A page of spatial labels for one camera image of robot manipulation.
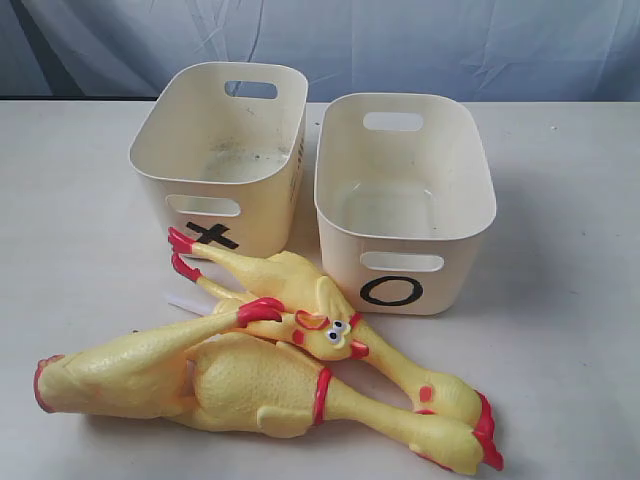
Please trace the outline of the cream bin marked X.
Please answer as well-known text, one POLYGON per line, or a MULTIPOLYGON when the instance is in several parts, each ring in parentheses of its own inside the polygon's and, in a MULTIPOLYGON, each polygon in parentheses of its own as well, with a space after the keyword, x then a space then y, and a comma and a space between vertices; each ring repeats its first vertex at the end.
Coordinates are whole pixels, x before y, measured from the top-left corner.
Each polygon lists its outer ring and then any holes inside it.
POLYGON ((308 81, 282 65, 205 62, 177 73, 129 150, 164 229, 248 256, 287 243, 308 81))

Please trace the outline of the cream bin marked O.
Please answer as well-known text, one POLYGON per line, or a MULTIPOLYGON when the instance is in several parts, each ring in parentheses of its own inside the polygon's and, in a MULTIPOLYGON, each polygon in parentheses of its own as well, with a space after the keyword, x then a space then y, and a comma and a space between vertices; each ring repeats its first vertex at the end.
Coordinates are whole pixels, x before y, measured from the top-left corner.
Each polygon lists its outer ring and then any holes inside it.
POLYGON ((314 203, 324 270, 356 310, 398 315, 455 302, 497 210, 472 114, 414 93, 328 106, 314 203))

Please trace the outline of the grey backdrop curtain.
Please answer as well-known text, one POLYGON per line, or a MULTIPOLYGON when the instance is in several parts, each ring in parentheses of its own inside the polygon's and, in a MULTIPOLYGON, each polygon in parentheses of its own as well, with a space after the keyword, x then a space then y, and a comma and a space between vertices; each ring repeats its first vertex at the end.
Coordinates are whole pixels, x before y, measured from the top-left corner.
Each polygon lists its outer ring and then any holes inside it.
POLYGON ((152 97, 200 62, 301 71, 313 101, 635 101, 635 1, 5 1, 6 97, 152 97))

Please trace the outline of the large front rubber chicken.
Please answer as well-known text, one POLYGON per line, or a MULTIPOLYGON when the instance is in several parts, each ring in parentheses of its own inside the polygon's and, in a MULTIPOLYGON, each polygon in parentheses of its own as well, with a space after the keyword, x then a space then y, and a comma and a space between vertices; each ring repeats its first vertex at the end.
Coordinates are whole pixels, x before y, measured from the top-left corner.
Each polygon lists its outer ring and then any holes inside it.
POLYGON ((227 333, 200 344, 193 361, 196 405, 176 419, 189 427, 292 438, 325 420, 352 420, 460 474, 475 474, 481 463, 503 467, 489 436, 462 421, 364 396, 284 342, 227 333))

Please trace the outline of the headless rubber chicken body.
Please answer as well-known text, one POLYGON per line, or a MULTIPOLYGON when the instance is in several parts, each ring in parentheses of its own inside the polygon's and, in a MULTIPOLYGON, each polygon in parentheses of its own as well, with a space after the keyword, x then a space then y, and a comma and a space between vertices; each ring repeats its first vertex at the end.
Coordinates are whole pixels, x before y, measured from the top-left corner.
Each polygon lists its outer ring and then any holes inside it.
POLYGON ((262 297, 236 309, 113 339, 82 352, 41 359, 35 399, 47 413, 135 419, 175 417, 197 405, 191 392, 189 349, 258 320, 280 322, 285 307, 262 297))

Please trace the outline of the severed chicken head with squeaker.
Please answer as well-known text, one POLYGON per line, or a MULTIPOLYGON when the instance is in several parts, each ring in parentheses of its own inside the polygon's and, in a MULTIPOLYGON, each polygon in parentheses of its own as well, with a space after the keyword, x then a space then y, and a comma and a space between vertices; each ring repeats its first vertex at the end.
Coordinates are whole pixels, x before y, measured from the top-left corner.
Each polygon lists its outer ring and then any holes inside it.
MULTIPOLYGON (((243 304, 255 301, 252 294, 240 294, 220 299, 215 306, 189 299, 177 294, 166 294, 166 301, 173 306, 197 316, 218 311, 231 311, 243 304)), ((304 310, 282 313, 282 321, 254 321, 246 328, 235 328, 229 332, 244 333, 271 341, 284 342, 306 351, 322 361, 337 361, 347 358, 361 359, 369 354, 369 347, 355 339, 349 321, 332 319, 326 314, 310 314, 304 310)))

